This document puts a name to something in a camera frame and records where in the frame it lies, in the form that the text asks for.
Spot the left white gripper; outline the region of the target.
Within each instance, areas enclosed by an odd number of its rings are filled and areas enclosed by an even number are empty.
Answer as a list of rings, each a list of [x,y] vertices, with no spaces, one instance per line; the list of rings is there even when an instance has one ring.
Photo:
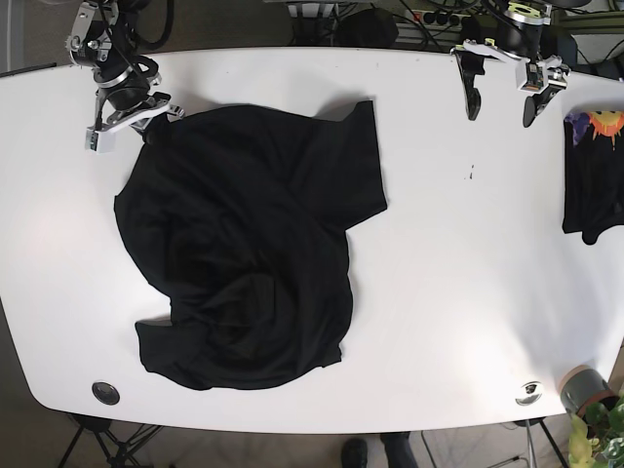
[[[481,110],[482,98],[475,87],[475,78],[484,75],[485,59],[496,59],[514,70],[516,89],[523,92],[540,92],[525,100],[523,126],[528,128],[550,101],[567,88],[569,67],[560,56],[543,58],[540,40],[549,19],[501,22],[494,38],[483,42],[465,39],[451,50],[456,59],[464,90],[466,114],[475,121]]]

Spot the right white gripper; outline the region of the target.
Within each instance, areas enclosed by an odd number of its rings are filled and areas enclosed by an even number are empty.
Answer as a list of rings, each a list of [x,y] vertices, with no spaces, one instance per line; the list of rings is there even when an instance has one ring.
[[[97,81],[96,120],[86,130],[85,148],[97,154],[114,149],[116,135],[131,128],[146,145],[169,145],[172,122],[181,119],[184,110],[171,103],[165,93],[151,94],[151,88],[162,81],[159,72],[148,74],[140,84],[131,72],[122,72],[107,81]]]

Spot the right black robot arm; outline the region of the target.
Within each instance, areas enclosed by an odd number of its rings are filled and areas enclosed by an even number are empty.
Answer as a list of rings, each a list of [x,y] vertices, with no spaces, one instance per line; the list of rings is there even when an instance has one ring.
[[[84,1],[65,48],[73,64],[88,67],[97,85],[95,122],[86,131],[86,148],[98,154],[114,148],[119,132],[130,128],[143,136],[161,115],[180,119],[184,110],[171,96],[154,93],[162,82],[158,63],[140,52],[154,52],[169,40],[175,3],[166,3],[161,36],[149,41],[137,32],[147,1]]]

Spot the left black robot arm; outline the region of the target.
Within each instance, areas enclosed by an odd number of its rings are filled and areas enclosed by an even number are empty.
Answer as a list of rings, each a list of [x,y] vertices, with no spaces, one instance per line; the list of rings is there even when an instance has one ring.
[[[497,20],[492,38],[479,42],[466,38],[451,53],[456,59],[463,86],[466,114],[477,119],[482,97],[475,79],[486,71],[486,58],[499,60],[514,70],[516,89],[526,93],[523,126],[528,128],[561,91],[567,88],[569,67],[561,57],[540,54],[543,29],[551,23],[552,6],[537,8],[517,1],[484,1],[482,5]]]

